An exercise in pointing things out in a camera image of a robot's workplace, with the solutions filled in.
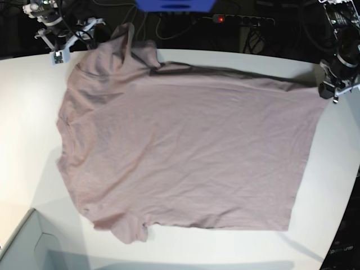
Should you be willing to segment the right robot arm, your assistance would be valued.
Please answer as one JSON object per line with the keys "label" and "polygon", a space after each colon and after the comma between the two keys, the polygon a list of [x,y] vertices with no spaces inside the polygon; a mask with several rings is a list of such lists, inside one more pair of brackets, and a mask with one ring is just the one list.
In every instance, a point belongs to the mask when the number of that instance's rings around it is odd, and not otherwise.
{"label": "right robot arm", "polygon": [[29,18],[44,25],[34,36],[50,49],[55,63],[66,62],[70,48],[80,42],[86,49],[97,47],[96,27],[104,19],[91,17],[87,1],[28,1],[22,10]]}

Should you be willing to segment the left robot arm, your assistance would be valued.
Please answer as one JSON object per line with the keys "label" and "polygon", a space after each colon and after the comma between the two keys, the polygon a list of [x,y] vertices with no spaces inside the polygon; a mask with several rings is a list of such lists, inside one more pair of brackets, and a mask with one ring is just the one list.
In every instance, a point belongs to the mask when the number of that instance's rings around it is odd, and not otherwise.
{"label": "left robot arm", "polygon": [[332,58],[321,60],[324,80],[318,87],[323,99],[332,99],[359,89],[359,14],[353,1],[320,1],[335,37]]}

